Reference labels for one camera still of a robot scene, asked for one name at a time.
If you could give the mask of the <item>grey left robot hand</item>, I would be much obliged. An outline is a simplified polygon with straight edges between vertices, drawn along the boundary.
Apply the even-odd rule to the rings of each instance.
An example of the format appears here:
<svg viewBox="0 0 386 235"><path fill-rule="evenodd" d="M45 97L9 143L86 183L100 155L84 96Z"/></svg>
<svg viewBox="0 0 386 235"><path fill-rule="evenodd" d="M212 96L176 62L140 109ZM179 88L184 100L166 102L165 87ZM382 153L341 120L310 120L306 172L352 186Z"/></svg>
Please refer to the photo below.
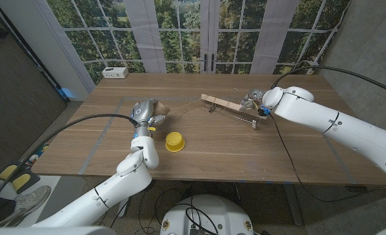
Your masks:
<svg viewBox="0 0 386 235"><path fill-rule="evenodd" d="M137 102L132 110L132 119L138 124L134 126L134 138L150 136L149 127L161 125L170 109L158 99Z"/></svg>

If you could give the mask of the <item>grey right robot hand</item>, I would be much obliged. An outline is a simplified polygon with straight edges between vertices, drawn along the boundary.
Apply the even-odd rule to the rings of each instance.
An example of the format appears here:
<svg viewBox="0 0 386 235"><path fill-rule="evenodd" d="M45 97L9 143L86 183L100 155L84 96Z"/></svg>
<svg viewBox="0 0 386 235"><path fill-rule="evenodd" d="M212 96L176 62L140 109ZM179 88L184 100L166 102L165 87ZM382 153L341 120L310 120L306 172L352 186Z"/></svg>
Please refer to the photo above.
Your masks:
<svg viewBox="0 0 386 235"><path fill-rule="evenodd" d="M240 102L239 111L243 112L246 109L257 110L261 106L262 98L266 91L260 89L250 89L245 97Z"/></svg>

